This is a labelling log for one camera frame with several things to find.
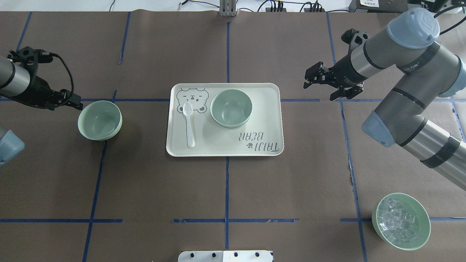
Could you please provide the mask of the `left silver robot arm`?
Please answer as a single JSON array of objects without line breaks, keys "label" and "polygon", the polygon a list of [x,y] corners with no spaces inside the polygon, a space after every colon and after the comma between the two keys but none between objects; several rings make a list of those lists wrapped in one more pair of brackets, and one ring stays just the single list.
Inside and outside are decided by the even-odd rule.
[{"label": "left silver robot arm", "polygon": [[[53,91],[49,84],[37,76],[40,63],[51,63],[58,58],[70,77],[71,90]],[[55,53],[32,50],[29,54],[11,51],[8,58],[1,59],[1,96],[36,109],[53,111],[61,106],[70,106],[81,111],[81,97],[74,93],[74,80],[63,58]]]}]

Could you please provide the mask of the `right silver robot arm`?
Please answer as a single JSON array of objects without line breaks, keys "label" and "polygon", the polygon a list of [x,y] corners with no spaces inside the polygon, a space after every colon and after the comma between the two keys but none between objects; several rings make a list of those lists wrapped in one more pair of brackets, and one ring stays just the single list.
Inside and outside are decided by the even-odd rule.
[{"label": "right silver robot arm", "polygon": [[437,43],[441,30],[434,15],[416,7],[391,20],[374,36],[350,29],[342,35],[348,54],[331,68],[322,62],[305,72],[303,88],[336,88],[330,100],[352,99],[363,82],[395,65],[403,77],[368,116],[362,130],[385,147],[399,145],[426,167],[466,187],[465,142],[422,115],[436,98],[465,88],[465,62]]}]

